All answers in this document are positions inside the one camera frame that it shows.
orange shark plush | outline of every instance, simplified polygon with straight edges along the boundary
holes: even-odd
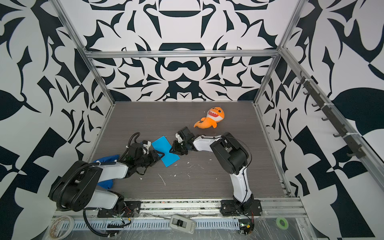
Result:
[[[193,127],[198,128],[209,128],[213,126],[217,127],[217,123],[224,119],[224,111],[219,107],[214,107],[209,109],[206,118],[202,118],[200,121],[197,121]]]

green tape roll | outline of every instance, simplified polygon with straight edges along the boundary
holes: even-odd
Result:
[[[276,224],[280,229],[287,230],[288,229],[288,221],[283,217],[276,218]]]

clear plastic sheet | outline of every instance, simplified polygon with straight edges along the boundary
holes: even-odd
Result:
[[[155,216],[147,215],[145,219],[142,218],[132,218],[132,224],[136,223],[136,226],[141,223],[140,226],[149,220],[154,219],[165,219],[158,218]],[[171,229],[163,230],[139,230],[136,229],[125,229],[120,231],[115,237],[111,239],[116,240],[179,240],[179,239],[188,239],[188,240],[299,240],[303,239],[301,237],[305,221],[297,221],[296,218],[283,218],[283,217],[270,217],[267,212],[263,212],[262,216],[254,219],[254,230],[249,235],[241,234],[238,228],[223,227],[223,226],[212,226],[207,227],[206,229],[196,228],[194,233],[183,233],[179,231],[174,231]],[[49,240],[49,236],[45,235],[44,240]],[[105,237],[99,237],[93,234],[89,229],[82,230],[73,230],[65,240],[105,240]]]

tape roll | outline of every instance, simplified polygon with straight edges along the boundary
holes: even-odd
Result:
[[[289,226],[288,221],[283,217],[276,218],[276,224],[280,229],[283,229],[283,230],[287,230]]]
[[[56,236],[54,235],[54,233],[55,233],[56,231],[59,231],[59,230],[60,230],[60,229],[57,229],[57,228],[61,225],[61,223],[62,223],[63,221],[69,221],[69,222],[70,222],[70,225],[69,225],[69,227],[68,227],[68,230],[67,230],[63,235],[61,235],[61,236],[59,236],[59,237],[56,237]],[[52,226],[51,226],[51,228],[50,228],[50,238],[51,238],[51,239],[54,239],[54,240],[62,240],[62,239],[64,239],[64,238],[66,238],[66,237],[71,233],[71,231],[73,230],[73,228],[74,228],[74,219],[73,219],[73,217],[70,217],[70,216],[61,216],[61,217],[59,217],[58,219],[56,219],[56,220],[52,223]]]

blue paper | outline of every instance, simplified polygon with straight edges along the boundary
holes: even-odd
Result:
[[[161,160],[166,167],[180,159],[178,155],[169,152],[172,146],[164,136],[154,141],[152,146],[155,150],[165,153],[165,156]]]
[[[113,162],[115,160],[119,159],[119,155],[113,155],[113,156],[109,156],[109,157],[102,157],[96,161],[100,161],[100,162]],[[112,186],[113,186],[113,181],[112,179],[110,180],[106,180],[106,181],[102,181],[102,182],[99,182],[97,184],[98,186],[104,188],[104,189],[111,189]]]

